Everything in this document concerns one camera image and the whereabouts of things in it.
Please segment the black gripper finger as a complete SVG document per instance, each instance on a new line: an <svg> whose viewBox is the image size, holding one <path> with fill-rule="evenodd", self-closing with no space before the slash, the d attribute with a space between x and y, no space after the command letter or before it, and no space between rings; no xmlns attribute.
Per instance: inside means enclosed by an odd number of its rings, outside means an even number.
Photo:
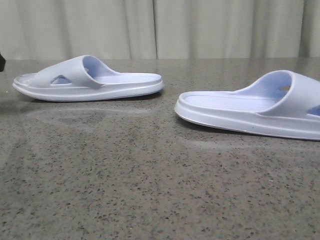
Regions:
<svg viewBox="0 0 320 240"><path fill-rule="evenodd" d="M0 53L0 72L3 72L6 65L6 59Z"/></svg>

